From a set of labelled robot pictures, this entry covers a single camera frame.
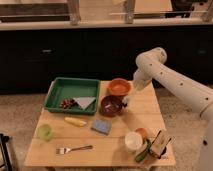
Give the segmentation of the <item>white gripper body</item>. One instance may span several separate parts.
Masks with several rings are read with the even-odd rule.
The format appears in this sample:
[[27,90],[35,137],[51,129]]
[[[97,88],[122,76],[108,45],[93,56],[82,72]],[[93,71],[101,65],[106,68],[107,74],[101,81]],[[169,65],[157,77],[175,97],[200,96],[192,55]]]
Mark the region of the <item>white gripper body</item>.
[[137,91],[143,90],[151,82],[151,77],[145,72],[136,71],[133,75],[133,86]]

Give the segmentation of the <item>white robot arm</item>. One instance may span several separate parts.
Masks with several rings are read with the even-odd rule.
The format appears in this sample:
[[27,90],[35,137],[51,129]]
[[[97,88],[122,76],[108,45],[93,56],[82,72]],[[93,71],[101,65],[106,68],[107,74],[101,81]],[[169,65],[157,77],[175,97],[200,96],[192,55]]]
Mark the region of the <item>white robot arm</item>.
[[139,54],[134,88],[142,90],[155,79],[207,122],[198,170],[213,171],[213,89],[168,68],[164,65],[166,60],[167,53],[161,47]]

